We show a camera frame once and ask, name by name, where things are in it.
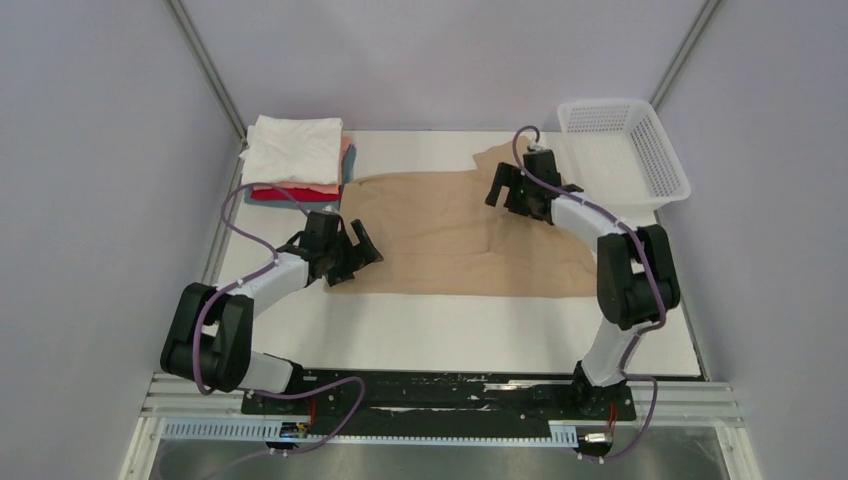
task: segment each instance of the stack of folded clothes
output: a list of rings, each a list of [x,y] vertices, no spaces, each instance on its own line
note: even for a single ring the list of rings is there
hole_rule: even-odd
[[[282,188],[308,210],[339,208],[343,186],[353,178],[356,147],[342,136],[339,118],[280,120],[259,116],[248,127],[248,149],[242,152],[242,183],[269,183]],[[245,202],[297,208],[284,193],[254,187]]]

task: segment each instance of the scratched black surface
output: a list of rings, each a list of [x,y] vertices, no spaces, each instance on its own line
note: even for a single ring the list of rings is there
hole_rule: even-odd
[[[570,407],[563,400],[567,385],[539,384],[509,391],[485,388],[510,380],[570,381],[570,375],[312,369],[293,377],[288,391],[303,392],[352,375],[365,381],[366,394],[344,429],[346,435],[536,438],[550,436],[549,420],[607,419],[606,413],[587,418]],[[317,415],[310,431],[330,433],[358,394],[354,383],[315,396]],[[619,419],[635,419],[632,402],[627,406],[624,400],[616,402]],[[242,413],[306,415],[307,406],[305,400],[253,395],[245,396]]]

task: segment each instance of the blue folded cloth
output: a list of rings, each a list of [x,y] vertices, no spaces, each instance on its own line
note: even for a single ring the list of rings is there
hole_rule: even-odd
[[[339,189],[340,194],[344,194],[344,184],[353,181],[353,164],[356,161],[356,145],[351,144],[342,158],[342,186]],[[265,207],[297,209],[297,205],[290,200],[256,200],[250,197],[253,193],[252,188],[244,191],[244,203],[248,205],[262,205]],[[300,202],[307,210],[322,210],[327,205],[332,205],[336,210],[339,209],[340,201],[335,202]]]

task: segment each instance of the white folded cloth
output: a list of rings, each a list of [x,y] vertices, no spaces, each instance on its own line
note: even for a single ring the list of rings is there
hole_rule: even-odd
[[[281,120],[260,115],[248,127],[242,183],[339,182],[342,119]]]

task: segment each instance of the pink folded cloth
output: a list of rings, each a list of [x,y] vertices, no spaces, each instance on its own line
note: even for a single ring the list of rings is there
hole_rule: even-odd
[[[342,135],[342,148],[339,152],[339,182],[333,185],[316,185],[312,183],[297,183],[297,182],[278,182],[274,185],[282,188],[307,188],[309,190],[326,193],[326,194],[338,194],[339,186],[342,184],[342,160],[344,159],[344,154],[347,153],[347,149],[350,148],[353,143],[353,138],[346,137]],[[268,190],[269,187],[256,187],[254,190]]]

